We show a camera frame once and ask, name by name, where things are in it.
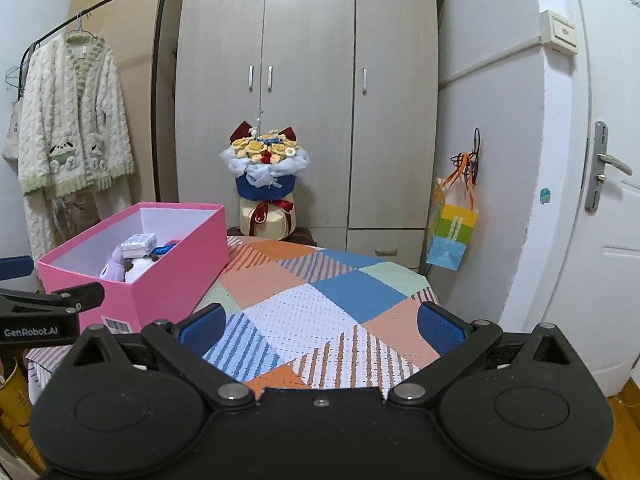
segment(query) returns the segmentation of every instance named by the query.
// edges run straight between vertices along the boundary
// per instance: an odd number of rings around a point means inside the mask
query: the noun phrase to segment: cardboard box
[[[133,283],[98,278],[117,245],[137,233],[155,233],[158,245],[180,240]],[[45,290],[91,282],[104,301],[80,314],[80,328],[107,325],[139,332],[155,319],[178,322],[196,307],[228,262],[224,207],[217,204],[139,203],[87,229],[38,261]]]

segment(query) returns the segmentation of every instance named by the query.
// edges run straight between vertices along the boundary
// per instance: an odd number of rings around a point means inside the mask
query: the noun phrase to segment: flower bouquet
[[[296,176],[308,166],[309,156],[298,146],[291,128],[268,134],[243,122],[229,137],[220,157],[236,179],[238,194],[256,202],[280,200],[293,191]]]

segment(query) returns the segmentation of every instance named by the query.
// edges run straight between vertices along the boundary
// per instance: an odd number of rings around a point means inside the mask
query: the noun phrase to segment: orange ribbon
[[[255,227],[257,224],[264,224],[267,221],[267,215],[269,213],[269,206],[274,205],[282,209],[284,217],[287,221],[287,234],[285,237],[291,234],[291,212],[293,211],[293,202],[287,200],[272,200],[270,202],[260,202],[251,213],[251,219],[249,222],[249,236],[254,236]]]
[[[457,180],[459,180],[464,174],[465,171],[468,171],[472,165],[471,157],[468,153],[460,153],[458,155],[458,160],[456,161],[456,169],[451,172],[451,174],[442,181],[442,192],[446,193],[451,186],[455,184]],[[474,197],[474,187],[475,185],[471,182],[470,179],[463,178],[461,180],[463,186],[466,187],[466,191],[469,196],[469,209],[471,211],[474,210],[474,206],[476,205],[476,198]]]

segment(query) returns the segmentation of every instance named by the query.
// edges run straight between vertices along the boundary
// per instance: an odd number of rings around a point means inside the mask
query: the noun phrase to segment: gift bag
[[[296,211],[292,195],[268,202],[240,198],[240,231],[244,236],[282,240],[295,228]]]
[[[474,184],[464,178],[467,154],[446,179],[436,179],[427,224],[426,263],[457,270],[478,219]]]

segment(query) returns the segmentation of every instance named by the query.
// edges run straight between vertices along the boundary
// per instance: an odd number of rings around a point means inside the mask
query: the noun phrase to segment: barcode label
[[[107,326],[112,334],[130,334],[132,332],[131,325],[126,321],[118,321],[109,317],[102,317],[102,322]]]

